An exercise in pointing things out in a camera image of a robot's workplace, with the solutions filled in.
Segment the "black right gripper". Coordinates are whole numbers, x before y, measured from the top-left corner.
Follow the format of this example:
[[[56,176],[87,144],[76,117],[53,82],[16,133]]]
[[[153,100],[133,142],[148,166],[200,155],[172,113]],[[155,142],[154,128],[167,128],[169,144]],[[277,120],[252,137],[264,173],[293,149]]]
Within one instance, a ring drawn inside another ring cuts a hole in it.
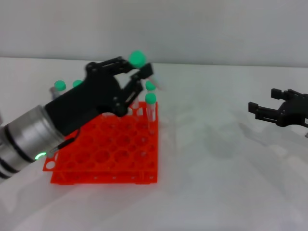
[[[248,103],[248,112],[257,120],[277,120],[277,126],[308,126],[308,95],[294,90],[271,89],[271,98],[284,100],[278,111],[261,107],[257,103]]]

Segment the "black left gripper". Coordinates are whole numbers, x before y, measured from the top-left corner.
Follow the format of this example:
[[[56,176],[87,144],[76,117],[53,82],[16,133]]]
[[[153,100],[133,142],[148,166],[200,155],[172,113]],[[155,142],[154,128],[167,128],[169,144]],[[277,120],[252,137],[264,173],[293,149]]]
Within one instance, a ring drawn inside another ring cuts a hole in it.
[[[81,84],[45,105],[55,128],[67,136],[103,113],[126,115],[128,107],[143,91],[141,81],[153,74],[152,65],[147,63],[121,89],[115,76],[129,71],[131,64],[122,56],[89,63]]]

